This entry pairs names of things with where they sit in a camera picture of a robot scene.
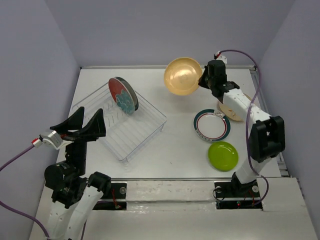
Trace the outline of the yellow plate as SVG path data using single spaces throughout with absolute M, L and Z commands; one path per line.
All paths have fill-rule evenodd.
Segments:
M 203 70 L 201 65 L 190 57 L 179 57 L 170 62 L 164 71 L 164 85 L 175 95 L 187 96 L 199 88 Z

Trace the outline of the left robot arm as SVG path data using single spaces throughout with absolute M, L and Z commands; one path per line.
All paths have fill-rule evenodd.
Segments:
M 107 132 L 102 108 L 86 125 L 84 115 L 85 108 L 81 106 L 65 121 L 40 135 L 46 146 L 65 149 L 65 159 L 44 171 L 45 186 L 53 191 L 47 222 L 49 240 L 75 240 L 95 204 L 111 189 L 111 178 L 103 173 L 84 176 L 87 144 L 105 137 Z

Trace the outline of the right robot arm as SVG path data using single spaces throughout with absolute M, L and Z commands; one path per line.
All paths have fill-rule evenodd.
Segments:
M 247 158 L 220 188 L 223 198 L 237 198 L 253 187 L 265 165 L 285 149 L 284 120 L 261 110 L 235 82 L 228 81 L 222 60 L 209 61 L 198 84 L 245 121 Z

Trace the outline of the green rim lettered plate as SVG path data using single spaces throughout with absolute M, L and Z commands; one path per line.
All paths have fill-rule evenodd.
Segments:
M 125 86 L 125 88 L 128 90 L 130 96 L 132 97 L 133 103 L 134 103 L 134 110 L 137 111 L 139 108 L 139 101 L 138 101 L 138 97 L 136 95 L 136 92 L 134 91 L 134 89 L 131 87 L 131 85 L 124 78 L 117 76 L 116 79 L 118 79 Z

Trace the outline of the red teal flower plate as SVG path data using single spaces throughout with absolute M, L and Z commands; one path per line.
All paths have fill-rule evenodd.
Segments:
M 108 88 L 112 99 L 125 114 L 131 115 L 135 112 L 134 100 L 128 89 L 119 79 L 115 77 L 110 78 Z

